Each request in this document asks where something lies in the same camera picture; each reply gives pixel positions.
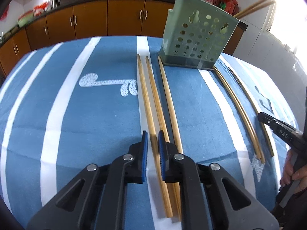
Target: green basket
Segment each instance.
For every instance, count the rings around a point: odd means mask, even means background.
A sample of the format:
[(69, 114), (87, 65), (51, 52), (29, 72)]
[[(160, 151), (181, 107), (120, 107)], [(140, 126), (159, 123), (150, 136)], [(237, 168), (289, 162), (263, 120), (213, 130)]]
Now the green basket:
[(202, 0), (176, 0), (159, 52), (163, 64), (211, 70), (239, 22)]

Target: keyhole-shaped hole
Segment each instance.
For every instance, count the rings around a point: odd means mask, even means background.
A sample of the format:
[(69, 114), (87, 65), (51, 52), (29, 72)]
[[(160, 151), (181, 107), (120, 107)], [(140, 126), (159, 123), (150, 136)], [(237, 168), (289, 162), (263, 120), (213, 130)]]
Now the keyhole-shaped hole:
[(198, 15), (199, 15), (199, 11), (194, 10), (193, 14), (191, 14), (190, 17), (189, 17), (190, 23), (197, 23), (199, 21)]
[(228, 30), (228, 23), (225, 23), (223, 27), (221, 27), (220, 33), (221, 34), (226, 34)]

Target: white arrow print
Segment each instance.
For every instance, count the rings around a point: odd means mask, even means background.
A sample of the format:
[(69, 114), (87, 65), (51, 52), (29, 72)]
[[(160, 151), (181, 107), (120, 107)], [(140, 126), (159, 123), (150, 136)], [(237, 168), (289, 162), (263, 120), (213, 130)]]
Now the white arrow print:
[(261, 161), (257, 158), (256, 154), (254, 154), (253, 160), (251, 161), (251, 166), (255, 169), (258, 182), (260, 182), (261, 180), (264, 165), (265, 163), (261, 163)]
[(101, 86), (101, 85), (122, 85), (120, 88), (120, 94), (123, 97), (128, 96), (128, 85), (129, 92), (136, 96), (138, 91), (136, 90), (136, 80), (135, 79), (113, 79), (113, 80), (101, 80), (97, 81), (98, 75), (96, 73), (88, 73), (84, 75), (80, 81), (79, 85), (81, 87), (90, 87), (90, 86)]

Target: wooden chopstick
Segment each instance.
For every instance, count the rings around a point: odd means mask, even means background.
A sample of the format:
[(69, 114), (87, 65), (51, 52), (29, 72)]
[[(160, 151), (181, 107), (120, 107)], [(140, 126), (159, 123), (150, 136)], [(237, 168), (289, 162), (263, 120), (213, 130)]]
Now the wooden chopstick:
[[(240, 85), (241, 89), (245, 93), (246, 97), (248, 98), (249, 102), (251, 103), (251, 105), (252, 105), (256, 115), (258, 115), (258, 113), (260, 113), (261, 111), (259, 111), (257, 109), (253, 99), (251, 98), (251, 95), (249, 94), (249, 92), (247, 92), (247, 90), (245, 88), (245, 85), (242, 84), (242, 81), (241, 81), (240, 77), (238, 77), (237, 74), (233, 72), (232, 68), (228, 67), (228, 70), (231, 72), (232, 76), (236, 79), (236, 81)], [(271, 143), (271, 140), (269, 138), (268, 132), (267, 132), (267, 130), (265, 128), (264, 123), (260, 122), (260, 125), (261, 125), (261, 128), (262, 128), (263, 134), (264, 134), (264, 136), (265, 136), (265, 138), (267, 140), (267, 144), (269, 146), (269, 150), (270, 150), (271, 156), (273, 157), (274, 156), (274, 152), (273, 152), (272, 143)]]
[(267, 0), (259, 0), (258, 2), (253, 3), (251, 6), (248, 6), (248, 7), (245, 8), (244, 10), (242, 10), (242, 11), (240, 11), (239, 13), (235, 14), (234, 17), (237, 18), (237, 17), (241, 16), (241, 15), (244, 14), (245, 12), (247, 12), (247, 11), (253, 9), (254, 7), (258, 6), (259, 4), (261, 4), (261, 3), (265, 2), (265, 1), (267, 1)]
[(180, 132), (179, 132), (179, 127), (178, 127), (178, 122), (177, 122), (174, 104), (173, 104), (173, 101), (172, 101), (171, 91), (169, 89), (169, 85), (168, 85), (168, 82), (167, 82), (166, 74), (165, 74), (164, 67), (163, 67), (162, 60), (161, 60), (160, 56), (158, 56), (158, 60), (159, 60), (159, 66), (160, 66), (165, 96), (166, 96), (166, 102), (167, 102), (167, 105), (168, 105), (168, 112), (169, 112), (169, 116), (171, 118), (174, 141), (175, 141), (175, 144), (177, 146), (178, 152), (183, 154)]
[(144, 100), (144, 105), (145, 105), (145, 113), (146, 113), (146, 118), (147, 118), (151, 148), (153, 151), (153, 156), (154, 156), (153, 158), (155, 161), (157, 176), (158, 176), (159, 184), (161, 187), (165, 213), (166, 213), (167, 218), (171, 218), (173, 217), (172, 207), (171, 207), (171, 202), (169, 199), (169, 194), (168, 194), (166, 183), (162, 180), (162, 177), (161, 177), (161, 166), (160, 166), (157, 134), (156, 134), (156, 130), (154, 127), (154, 119), (153, 119), (153, 115), (152, 115), (152, 111), (150, 107), (144, 71), (143, 71), (142, 62), (141, 62), (141, 58), (139, 54), (138, 54), (138, 67), (139, 67), (139, 75), (140, 75), (141, 88), (142, 88), (143, 100)]
[[(158, 94), (158, 89), (157, 89), (157, 86), (156, 86), (156, 82), (154, 80), (154, 74), (153, 74), (153, 71), (151, 69), (151, 65), (150, 65), (150, 62), (149, 62), (149, 59), (148, 59), (147, 56), (146, 56), (146, 64), (147, 64), (147, 70), (148, 70), (151, 90), (153, 92), (153, 99), (154, 99), (154, 103), (155, 103), (157, 114), (158, 114), (160, 130), (163, 130), (165, 141), (170, 142), (169, 136), (168, 136), (168, 131), (167, 131), (167, 128), (166, 128), (165, 118), (164, 118), (164, 115), (163, 115), (163, 110), (162, 110), (162, 106), (161, 106), (161, 102), (160, 102), (160, 98), (159, 98), (159, 94)], [(173, 192), (174, 192), (174, 195), (175, 195), (178, 218), (179, 218), (179, 221), (181, 221), (180, 186), (179, 186), (179, 183), (172, 183), (170, 185), (172, 186), (172, 189), (173, 189)]]
[(254, 12), (258, 11), (259, 9), (262, 9), (262, 8), (264, 8), (264, 7), (267, 7), (267, 6), (270, 6), (270, 5), (274, 4), (275, 2), (276, 2), (276, 1), (269, 1), (269, 2), (267, 2), (267, 3), (261, 4), (261, 5), (257, 6), (257, 7), (252, 8), (251, 10), (246, 11), (245, 13), (243, 13), (243, 14), (237, 16), (236, 18), (237, 18), (237, 19), (241, 19), (241, 18), (243, 18), (243, 17), (245, 17), (245, 16), (248, 16), (248, 15), (251, 14), (251, 13), (254, 13)]
[(228, 84), (228, 82), (224, 79), (224, 77), (222, 76), (222, 74), (220, 73), (220, 71), (216, 68), (213, 67), (214, 72), (216, 73), (216, 75), (218, 76), (219, 80), (222, 82), (222, 84), (224, 85), (224, 87), (226, 88), (228, 94), (230, 95), (232, 101), (234, 102), (234, 105), (236, 106), (240, 116), (242, 117), (242, 120), (248, 130), (248, 134), (251, 138), (255, 153), (257, 155), (257, 158), (261, 160), (262, 163), (265, 163), (265, 157), (262, 151), (262, 148), (259, 144), (259, 140), (258, 137), (256, 135), (255, 129), (253, 127), (253, 125), (251, 124), (251, 121), (249, 120), (246, 111), (244, 110), (241, 102), (239, 101), (238, 97), (236, 96), (236, 94), (234, 93), (234, 91), (232, 90), (232, 88), (230, 87), (230, 85)]

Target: white music note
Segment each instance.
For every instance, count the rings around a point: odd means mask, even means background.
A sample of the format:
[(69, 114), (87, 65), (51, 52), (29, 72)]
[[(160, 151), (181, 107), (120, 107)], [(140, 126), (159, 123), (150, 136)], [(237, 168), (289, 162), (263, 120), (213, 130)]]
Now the white music note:
[(112, 80), (101, 80), (97, 81), (98, 75), (96, 73), (88, 73), (84, 75), (80, 81), (79, 85), (81, 87), (90, 87), (90, 86), (101, 86), (101, 85), (122, 85), (120, 87), (120, 94), (123, 97), (128, 96), (128, 85), (129, 92), (136, 96), (138, 91), (136, 90), (136, 80), (135, 79), (112, 79)]

